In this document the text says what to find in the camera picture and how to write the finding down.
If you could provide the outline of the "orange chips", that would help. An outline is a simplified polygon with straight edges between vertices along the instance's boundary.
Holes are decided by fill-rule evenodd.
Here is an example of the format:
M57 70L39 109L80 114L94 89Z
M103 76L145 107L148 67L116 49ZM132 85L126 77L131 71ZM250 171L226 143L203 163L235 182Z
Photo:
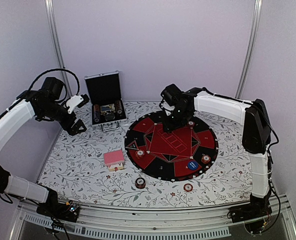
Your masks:
M140 158L144 157L144 155L145 155L145 151L143 151L143 150L137 150L135 152L135 156L136 156L137 159L140 159Z
M195 123L194 123L193 121L188 121L188 126L189 126L189 127L192 128L194 125L195 125Z
M210 157L209 155L204 154L204 155L202 155L202 157L201 157L201 162L202 162L203 164L208 164L208 163L211 162L211 157Z

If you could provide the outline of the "triangular all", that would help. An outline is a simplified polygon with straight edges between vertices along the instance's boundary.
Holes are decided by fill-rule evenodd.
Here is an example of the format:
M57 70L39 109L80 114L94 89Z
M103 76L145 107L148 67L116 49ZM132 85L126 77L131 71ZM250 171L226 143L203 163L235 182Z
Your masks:
M131 143L129 143L128 145L125 146L126 149L132 149L132 150L139 150L139 147L137 145L136 140L132 141Z

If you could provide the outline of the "blue small blind button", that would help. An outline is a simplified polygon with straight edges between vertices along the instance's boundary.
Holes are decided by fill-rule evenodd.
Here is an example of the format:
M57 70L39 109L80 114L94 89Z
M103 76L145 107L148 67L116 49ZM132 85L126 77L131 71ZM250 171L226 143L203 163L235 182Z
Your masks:
M199 164L192 160L192 161L189 161L188 164L187 164L187 168L190 169L190 170L197 170L199 167Z

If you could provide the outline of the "orange chip stack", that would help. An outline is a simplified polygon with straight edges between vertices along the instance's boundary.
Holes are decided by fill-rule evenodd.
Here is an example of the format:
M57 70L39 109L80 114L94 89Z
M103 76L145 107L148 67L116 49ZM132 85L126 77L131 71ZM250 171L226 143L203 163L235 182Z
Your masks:
M193 186L190 183L184 184L183 188L186 192L191 192L193 190Z

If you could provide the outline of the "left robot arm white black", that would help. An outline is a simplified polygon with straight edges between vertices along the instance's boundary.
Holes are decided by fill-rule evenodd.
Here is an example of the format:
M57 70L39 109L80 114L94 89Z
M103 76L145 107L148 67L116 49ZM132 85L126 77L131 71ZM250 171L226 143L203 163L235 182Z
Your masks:
M69 135L86 131L82 120L77 119L75 108L89 101L85 94L76 94L68 100L59 100L64 82L47 77L39 90L25 90L0 115L0 153L12 137L22 137L21 127L32 118L37 121L57 121ZM0 194L9 194L36 202L51 216L58 217L62 206L58 202L57 192L24 178L17 177L0 165Z

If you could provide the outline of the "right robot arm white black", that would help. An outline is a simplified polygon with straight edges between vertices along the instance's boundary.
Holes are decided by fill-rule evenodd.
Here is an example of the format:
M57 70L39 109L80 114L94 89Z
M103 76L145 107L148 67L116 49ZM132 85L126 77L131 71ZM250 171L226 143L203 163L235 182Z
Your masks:
M243 127L242 145L248 153L252 169L252 192L250 203L232 207L228 217L234 222L251 220L272 212L269 198L272 189L272 164L270 147L274 134L265 103L240 100L216 93L205 87L180 90L175 84L161 92L159 106L163 110L164 131L172 132L185 126L195 112L207 112L237 122Z

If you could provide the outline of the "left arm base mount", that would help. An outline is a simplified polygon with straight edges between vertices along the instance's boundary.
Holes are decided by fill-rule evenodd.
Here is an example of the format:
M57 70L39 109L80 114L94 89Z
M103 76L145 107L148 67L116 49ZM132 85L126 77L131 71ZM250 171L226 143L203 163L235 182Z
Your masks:
M36 212L58 220L75 223L79 217L80 205L73 203L72 201L66 203L49 201L46 203L39 203Z

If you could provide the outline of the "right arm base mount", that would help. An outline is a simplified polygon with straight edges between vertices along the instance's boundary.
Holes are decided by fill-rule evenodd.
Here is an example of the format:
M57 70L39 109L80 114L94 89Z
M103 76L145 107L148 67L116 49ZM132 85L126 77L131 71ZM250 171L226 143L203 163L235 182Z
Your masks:
M263 233L268 222L270 221L272 208L270 204L260 206L255 204L245 204L229 208L227 218L232 223L250 221L244 224L246 231L252 235Z

